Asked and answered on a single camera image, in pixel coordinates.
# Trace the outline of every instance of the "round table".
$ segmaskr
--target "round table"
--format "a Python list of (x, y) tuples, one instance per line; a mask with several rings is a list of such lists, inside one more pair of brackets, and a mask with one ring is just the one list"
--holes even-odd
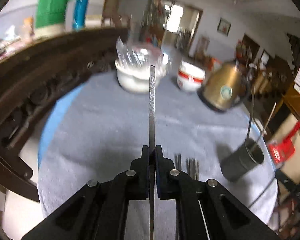
[[(131, 94), (118, 84), (116, 73), (92, 76), (83, 86), (60, 99), (42, 134), (38, 191), (45, 216), (52, 213), (90, 179), (112, 180), (128, 170), (148, 145), (148, 94)], [(249, 206), (274, 176), (271, 158), (260, 140), (265, 160), (237, 182), (227, 181), (219, 162), (244, 141), (248, 117), (241, 107), (216, 113), (196, 93), (184, 93), (175, 76), (164, 77), (156, 89), (156, 144), (164, 157), (181, 153), (199, 161), (199, 180), (214, 178), (244, 205)], [(250, 136), (259, 131), (252, 126)], [(251, 207), (268, 223), (277, 196), (271, 184)], [(155, 237), (175, 239), (175, 202), (155, 199)], [(129, 204), (126, 239), (149, 238), (149, 202)]]

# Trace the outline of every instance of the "blue tube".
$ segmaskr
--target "blue tube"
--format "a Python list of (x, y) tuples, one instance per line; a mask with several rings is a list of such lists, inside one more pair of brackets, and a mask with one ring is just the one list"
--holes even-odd
[(77, 0), (74, 8), (72, 29), (80, 30), (84, 28), (87, 5), (88, 0)]

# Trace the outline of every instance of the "bowl with red stripe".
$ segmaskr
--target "bowl with red stripe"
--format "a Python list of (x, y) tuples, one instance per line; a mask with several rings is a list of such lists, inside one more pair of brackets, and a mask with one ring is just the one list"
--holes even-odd
[(182, 61), (177, 76), (178, 87), (186, 92), (196, 92), (201, 87), (205, 75), (203, 69)]

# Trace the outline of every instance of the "white bowl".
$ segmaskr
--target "white bowl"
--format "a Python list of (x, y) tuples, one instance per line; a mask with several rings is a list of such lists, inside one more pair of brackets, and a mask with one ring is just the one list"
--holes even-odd
[[(146, 93), (149, 92), (149, 76), (140, 75), (137, 72), (131, 72), (123, 68), (118, 59), (115, 60), (115, 67), (117, 68), (117, 77), (119, 84), (127, 91), (132, 93)], [(156, 76), (155, 86), (160, 83), (161, 77)]]
[(205, 78), (205, 71), (190, 63), (181, 62), (178, 71), (177, 83), (181, 90), (196, 92), (202, 85)]

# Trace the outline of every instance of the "tablecloth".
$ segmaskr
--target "tablecloth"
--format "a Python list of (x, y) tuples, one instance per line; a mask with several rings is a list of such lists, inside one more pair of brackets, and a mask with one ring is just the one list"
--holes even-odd
[[(73, 99), (55, 129), (39, 168), (38, 192), (45, 216), (52, 213), (90, 179), (112, 180), (129, 169), (148, 145), (148, 95), (131, 94), (117, 82), (116, 73), (92, 76)], [(181, 153), (200, 162), (199, 180), (214, 178), (248, 206), (274, 176), (265, 143), (265, 161), (236, 183), (227, 181), (219, 162), (243, 142), (248, 118), (240, 107), (216, 113), (194, 94), (180, 91), (176, 78), (166, 76), (156, 89), (156, 144), (165, 157)], [(252, 130), (250, 136), (258, 137)], [(267, 223), (277, 195), (271, 184), (252, 206)], [(125, 239), (149, 238), (149, 202), (129, 204)], [(155, 238), (175, 239), (175, 202), (155, 199)]]

